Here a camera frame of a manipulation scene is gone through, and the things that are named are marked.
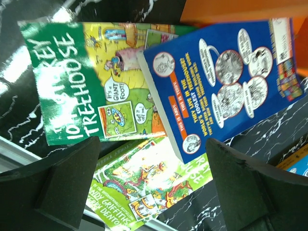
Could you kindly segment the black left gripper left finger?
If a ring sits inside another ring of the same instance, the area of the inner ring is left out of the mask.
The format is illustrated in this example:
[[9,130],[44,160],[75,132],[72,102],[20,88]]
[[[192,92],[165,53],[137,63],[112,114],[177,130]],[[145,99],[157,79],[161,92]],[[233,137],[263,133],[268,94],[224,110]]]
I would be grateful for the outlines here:
[[90,137],[60,154],[0,175],[2,231],[79,229],[100,152]]

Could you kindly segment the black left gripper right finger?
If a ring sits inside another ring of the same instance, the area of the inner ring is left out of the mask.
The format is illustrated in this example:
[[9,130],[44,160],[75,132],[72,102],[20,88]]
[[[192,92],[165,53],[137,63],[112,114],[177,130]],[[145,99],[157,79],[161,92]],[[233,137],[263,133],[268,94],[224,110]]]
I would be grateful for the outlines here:
[[208,139],[205,145],[229,231],[306,231],[308,179]]

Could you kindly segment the lime 65-storey treehouse book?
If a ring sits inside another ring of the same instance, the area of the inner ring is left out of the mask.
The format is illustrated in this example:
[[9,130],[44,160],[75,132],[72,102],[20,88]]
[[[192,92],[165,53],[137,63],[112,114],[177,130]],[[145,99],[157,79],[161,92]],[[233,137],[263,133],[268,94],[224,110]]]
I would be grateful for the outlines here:
[[168,138],[133,140],[98,160],[86,205],[113,231],[134,231],[212,180],[205,154],[182,163]]

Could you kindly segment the green 104-storey treehouse book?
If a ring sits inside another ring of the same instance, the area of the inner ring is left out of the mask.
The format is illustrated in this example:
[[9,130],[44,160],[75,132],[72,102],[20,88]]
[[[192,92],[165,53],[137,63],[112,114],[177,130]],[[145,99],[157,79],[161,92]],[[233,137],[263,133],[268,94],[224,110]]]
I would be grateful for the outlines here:
[[18,22],[31,59],[46,140],[75,144],[164,137],[137,54],[192,26]]

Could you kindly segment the blue 91-storey treehouse book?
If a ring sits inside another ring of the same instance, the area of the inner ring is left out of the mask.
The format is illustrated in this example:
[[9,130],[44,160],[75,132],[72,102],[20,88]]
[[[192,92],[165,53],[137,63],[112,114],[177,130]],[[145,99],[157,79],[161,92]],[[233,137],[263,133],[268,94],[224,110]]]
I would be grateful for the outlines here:
[[188,163],[305,97],[293,21],[220,23],[137,54],[175,155]]

